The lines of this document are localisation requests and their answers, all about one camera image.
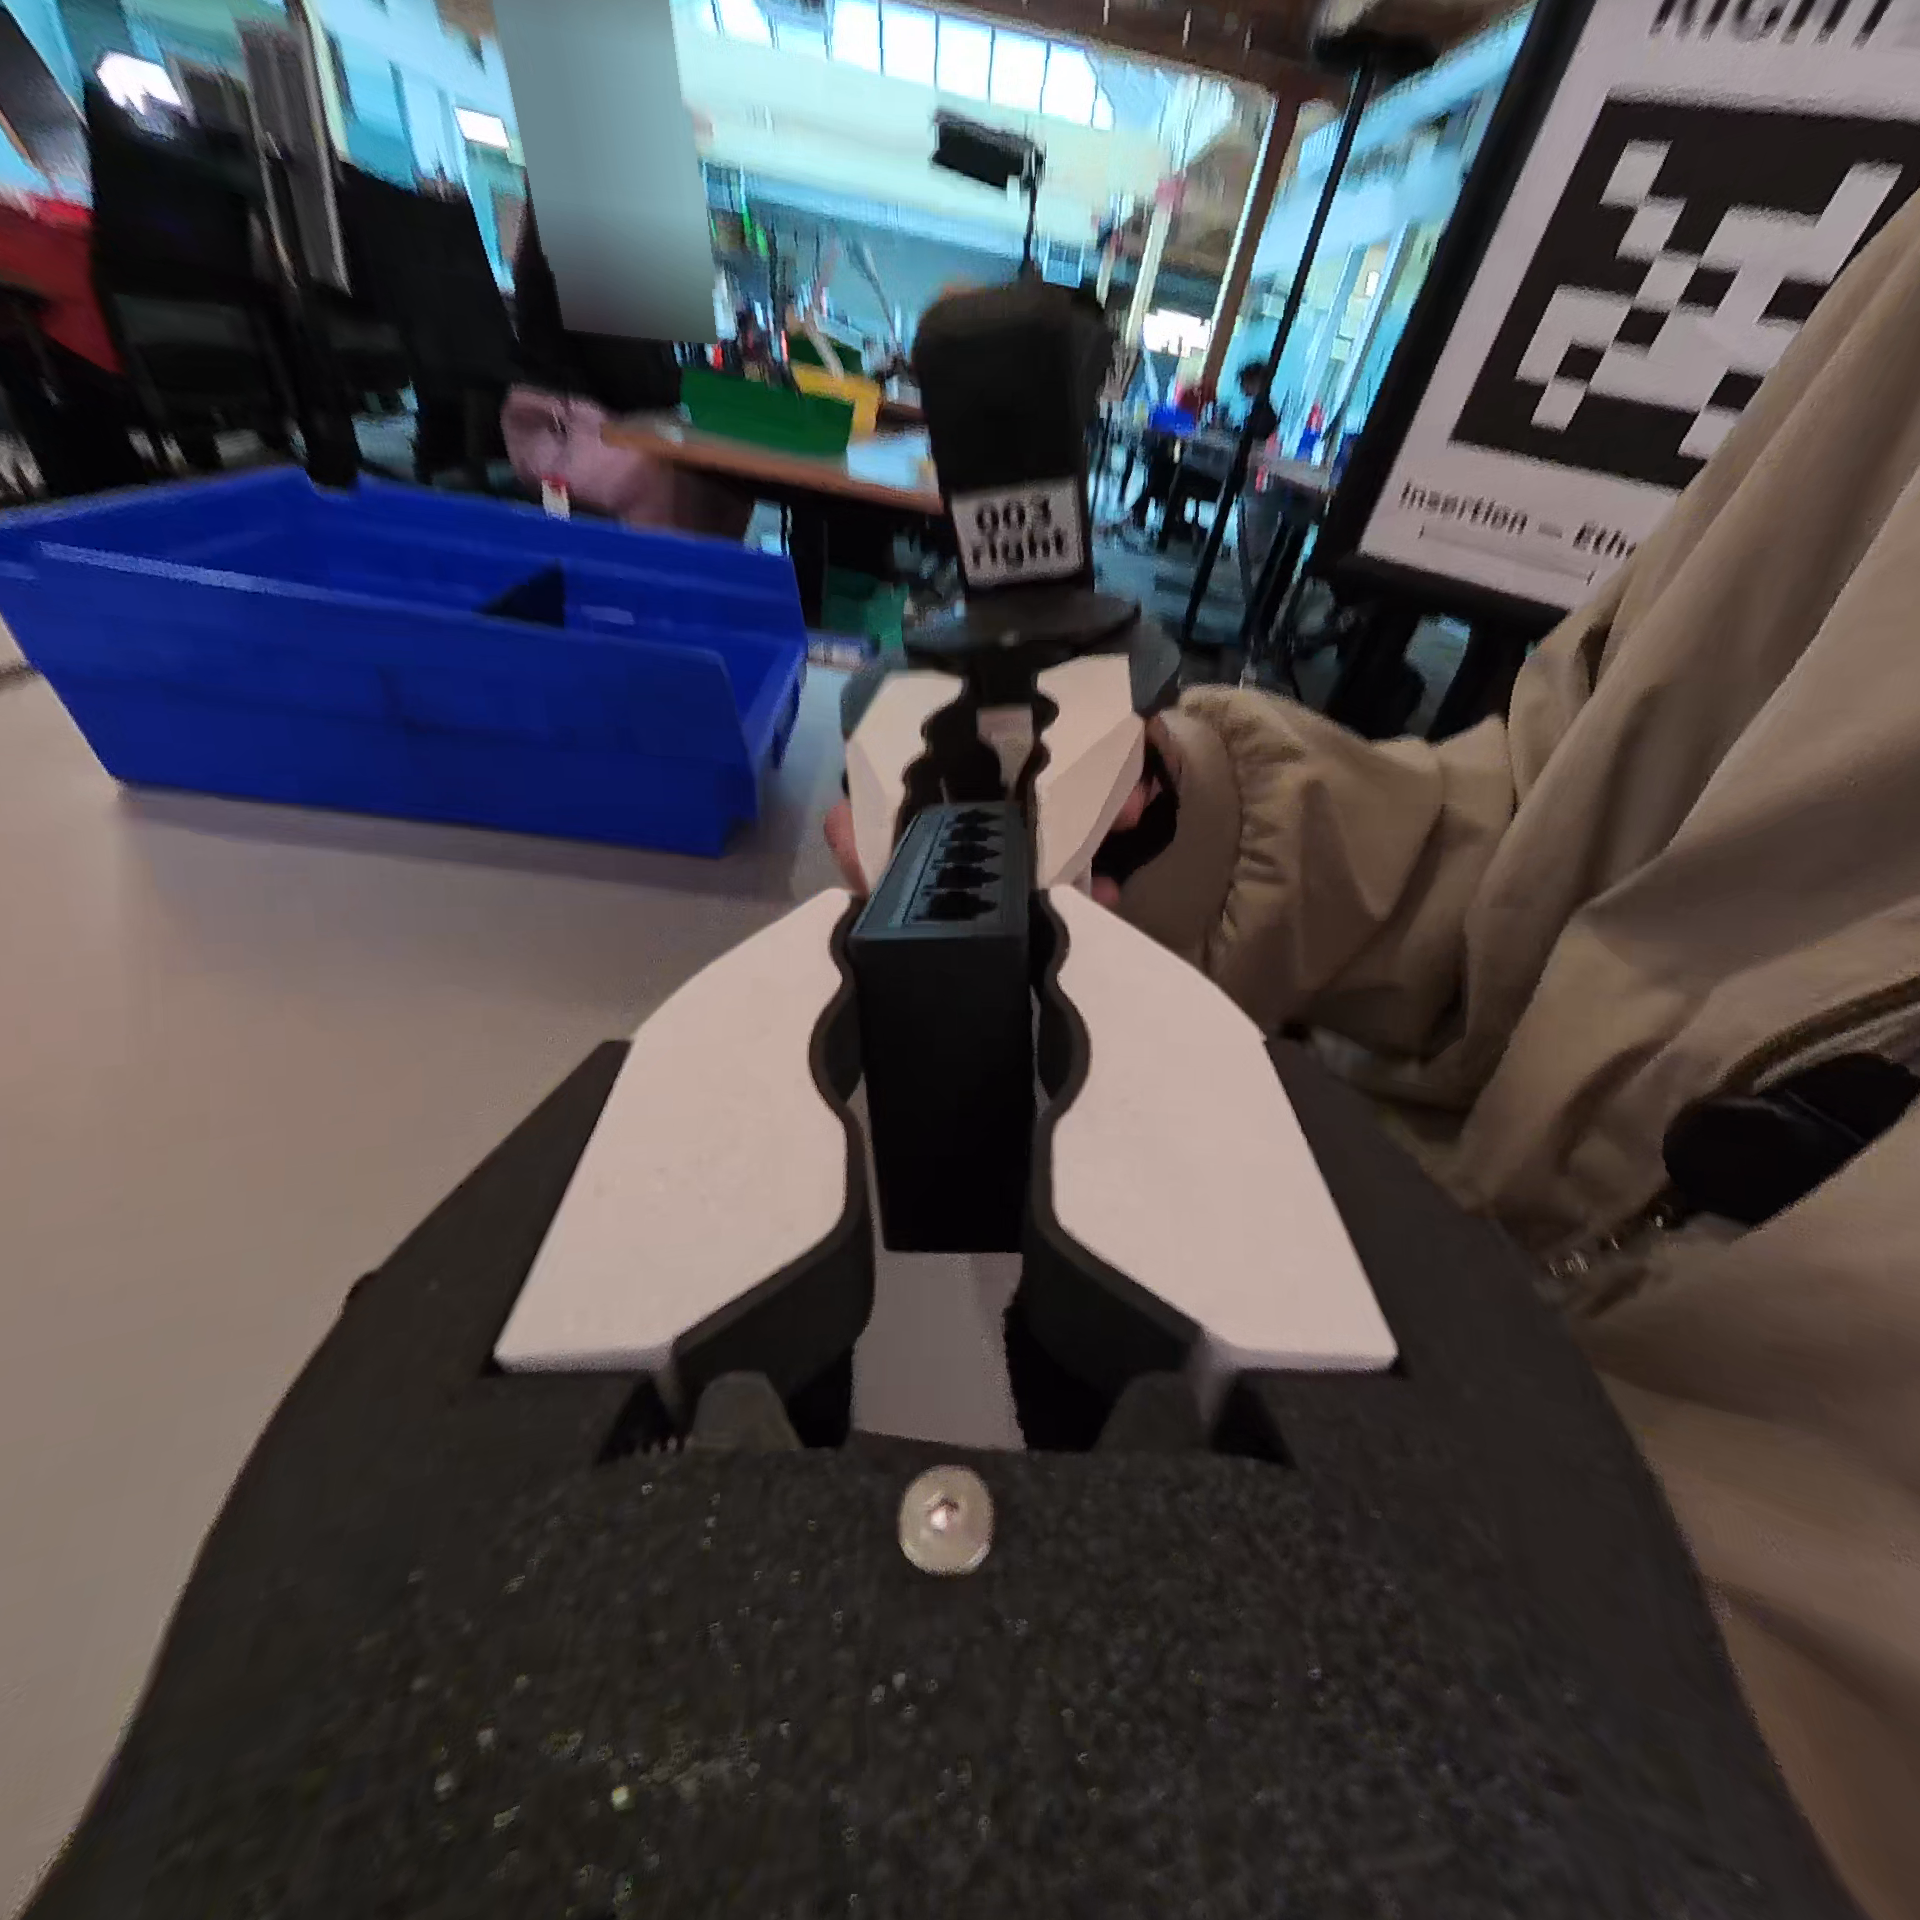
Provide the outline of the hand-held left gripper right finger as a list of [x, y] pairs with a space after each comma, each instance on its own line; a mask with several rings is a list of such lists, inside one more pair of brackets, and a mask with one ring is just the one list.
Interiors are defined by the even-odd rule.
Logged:
[[1090, 1450], [1132, 1387], [1211, 1439], [1258, 1382], [1393, 1382], [1400, 1343], [1258, 1019], [1079, 888], [1030, 904], [1018, 1439]]

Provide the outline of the black white marker sign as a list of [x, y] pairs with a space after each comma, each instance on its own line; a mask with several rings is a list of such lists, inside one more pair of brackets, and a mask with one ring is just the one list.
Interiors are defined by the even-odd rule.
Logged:
[[1533, 5], [1319, 555], [1565, 613], [1916, 196], [1909, 0]]

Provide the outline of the green bin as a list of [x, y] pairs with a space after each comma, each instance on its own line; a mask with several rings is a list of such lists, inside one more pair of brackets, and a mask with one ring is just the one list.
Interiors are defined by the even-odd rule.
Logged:
[[680, 412], [697, 432], [795, 452], [795, 455], [842, 455], [858, 432], [858, 407], [839, 394], [801, 394], [742, 370], [680, 365]]

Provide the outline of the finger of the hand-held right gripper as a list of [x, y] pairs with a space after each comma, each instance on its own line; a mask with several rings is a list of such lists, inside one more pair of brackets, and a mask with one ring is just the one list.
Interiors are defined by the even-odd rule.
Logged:
[[1036, 888], [1079, 888], [1145, 776], [1151, 725], [1132, 661], [1063, 661], [1036, 673], [1042, 734], [1030, 773]]
[[964, 800], [966, 783], [975, 705], [956, 673], [883, 671], [842, 695], [842, 800], [875, 888], [898, 861], [903, 825], [921, 806]]

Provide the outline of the blue storage bin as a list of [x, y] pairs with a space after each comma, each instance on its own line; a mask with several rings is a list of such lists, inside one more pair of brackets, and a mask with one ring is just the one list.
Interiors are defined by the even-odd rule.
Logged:
[[[476, 613], [545, 562], [564, 629]], [[20, 508], [0, 577], [126, 788], [721, 857], [804, 695], [782, 555], [375, 476]]]

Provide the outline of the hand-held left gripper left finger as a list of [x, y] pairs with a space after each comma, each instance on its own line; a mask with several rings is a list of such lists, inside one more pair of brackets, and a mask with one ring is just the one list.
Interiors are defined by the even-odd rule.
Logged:
[[676, 1429], [742, 1373], [804, 1448], [850, 1439], [876, 1294], [850, 904], [839, 883], [804, 895], [631, 1028], [493, 1334], [503, 1373], [627, 1373]]

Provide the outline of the black ethernet switch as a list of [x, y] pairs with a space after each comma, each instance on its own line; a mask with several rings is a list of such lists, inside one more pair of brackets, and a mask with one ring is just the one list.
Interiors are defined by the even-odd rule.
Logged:
[[842, 959], [883, 1247], [1018, 1256], [1036, 1131], [1018, 806], [921, 806]]

